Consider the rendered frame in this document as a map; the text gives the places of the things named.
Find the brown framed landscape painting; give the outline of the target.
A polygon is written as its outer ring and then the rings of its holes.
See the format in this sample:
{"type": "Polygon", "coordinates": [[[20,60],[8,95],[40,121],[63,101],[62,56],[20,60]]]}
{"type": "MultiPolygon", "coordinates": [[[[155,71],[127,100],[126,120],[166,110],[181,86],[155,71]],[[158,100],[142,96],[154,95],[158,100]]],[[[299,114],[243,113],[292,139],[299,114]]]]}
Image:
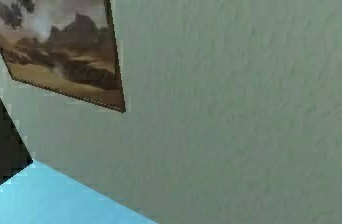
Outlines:
{"type": "Polygon", "coordinates": [[[111,0],[0,0],[10,78],[123,113],[111,0]]]}

